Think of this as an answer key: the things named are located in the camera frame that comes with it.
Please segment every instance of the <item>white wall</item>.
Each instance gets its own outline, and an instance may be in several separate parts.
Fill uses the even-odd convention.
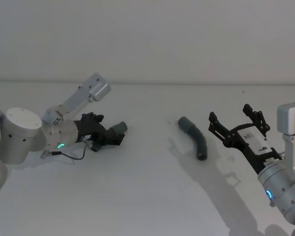
[[[0,79],[295,83],[295,0],[0,0]]]

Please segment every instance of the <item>white tabletop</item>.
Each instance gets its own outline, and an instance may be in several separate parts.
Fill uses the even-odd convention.
[[[0,108],[43,115],[77,84],[0,83]],[[208,132],[209,112],[228,128],[262,110],[268,139],[281,152],[276,109],[295,87],[113,85],[85,112],[110,127],[125,121],[120,147],[87,151],[82,161],[31,153],[9,166],[0,191],[0,236],[287,236],[294,229],[269,200],[244,156]],[[205,134],[208,159],[177,126],[187,116]],[[82,147],[74,148],[77,155]]]

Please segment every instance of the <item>black cable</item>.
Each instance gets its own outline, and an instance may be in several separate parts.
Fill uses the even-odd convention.
[[[79,160],[82,160],[85,157],[85,151],[86,151],[86,149],[87,149],[87,146],[85,145],[84,150],[83,150],[83,155],[82,155],[81,158],[75,158],[75,157],[69,156],[69,155],[67,155],[65,153],[62,153],[62,151],[52,151],[52,152],[50,152],[50,155],[51,156],[63,155],[63,156],[66,156],[66,157],[68,157],[68,158],[70,158],[72,160],[79,161]]]

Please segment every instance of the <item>metal bracket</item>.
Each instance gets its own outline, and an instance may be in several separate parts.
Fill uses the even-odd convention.
[[[100,101],[111,90],[109,83],[95,73],[63,104],[49,108],[42,120],[45,123],[59,125],[61,122],[73,119],[87,104]]]
[[[278,107],[277,129],[283,133],[286,165],[293,172],[295,168],[295,102]]]

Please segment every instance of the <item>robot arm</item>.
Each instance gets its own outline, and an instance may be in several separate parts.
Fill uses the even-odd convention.
[[[258,175],[258,180],[265,189],[272,207],[277,206],[285,219],[295,225],[295,108],[287,104],[278,108],[278,130],[286,143],[285,159],[271,147],[266,139],[270,129],[262,112],[253,112],[246,104],[243,111],[253,123],[243,124],[228,130],[222,126],[214,113],[210,114],[209,131],[217,136],[228,148],[240,150]]]
[[[127,130],[124,122],[106,130],[100,124],[103,115],[89,113],[73,120],[88,103],[100,101],[110,90],[104,78],[93,74],[63,104],[49,108],[43,118],[23,108],[11,108],[5,114],[0,110],[0,189],[7,177],[4,164],[21,164],[30,151],[45,150],[46,156],[48,150],[85,140],[92,143],[93,151],[120,145]]]

